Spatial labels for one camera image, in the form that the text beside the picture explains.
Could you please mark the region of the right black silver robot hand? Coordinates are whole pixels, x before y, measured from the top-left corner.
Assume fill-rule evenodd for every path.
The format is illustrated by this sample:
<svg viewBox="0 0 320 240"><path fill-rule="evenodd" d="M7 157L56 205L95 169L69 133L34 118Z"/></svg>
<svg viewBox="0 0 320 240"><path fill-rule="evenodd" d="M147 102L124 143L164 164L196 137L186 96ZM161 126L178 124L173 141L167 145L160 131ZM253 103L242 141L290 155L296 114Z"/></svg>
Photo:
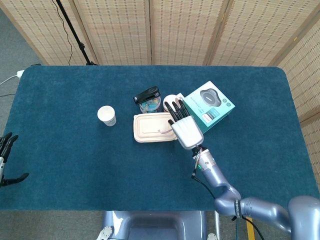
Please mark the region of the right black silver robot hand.
<svg viewBox="0 0 320 240"><path fill-rule="evenodd" d="M172 117L168 120L168 124L185 150L199 148L204 141L204 135L183 101L178 100L178 102L179 105L173 101L173 107L167 101L164 102Z"/></svg>

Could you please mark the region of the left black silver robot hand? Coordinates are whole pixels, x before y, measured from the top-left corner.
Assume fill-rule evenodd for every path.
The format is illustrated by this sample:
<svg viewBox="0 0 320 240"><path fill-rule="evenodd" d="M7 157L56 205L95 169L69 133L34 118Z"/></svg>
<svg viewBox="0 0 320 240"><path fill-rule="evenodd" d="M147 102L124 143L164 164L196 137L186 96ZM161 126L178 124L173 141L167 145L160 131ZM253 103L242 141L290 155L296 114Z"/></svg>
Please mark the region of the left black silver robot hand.
<svg viewBox="0 0 320 240"><path fill-rule="evenodd" d="M7 133L5 136L0 138L0 186L6 187L10 185L15 185L24 181L29 173L24 173L20 177L5 179L5 166L8 161L11 148L14 142L18 139L18 135L14 135L12 132Z"/></svg>

